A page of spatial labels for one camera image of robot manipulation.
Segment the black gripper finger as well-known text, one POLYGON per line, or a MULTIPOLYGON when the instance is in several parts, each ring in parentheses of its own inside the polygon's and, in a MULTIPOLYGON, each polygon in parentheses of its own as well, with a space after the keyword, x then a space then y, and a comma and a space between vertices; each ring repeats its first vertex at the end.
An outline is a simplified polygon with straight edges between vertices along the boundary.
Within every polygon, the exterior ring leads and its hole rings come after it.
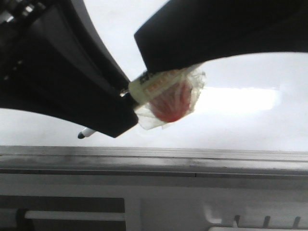
POLYGON ((170 0, 135 33, 150 72, 224 57, 307 52, 305 0, 170 0))
POLYGON ((120 95, 128 83, 84 1, 1 1, 1 108, 53 116, 115 138, 138 123, 120 95))

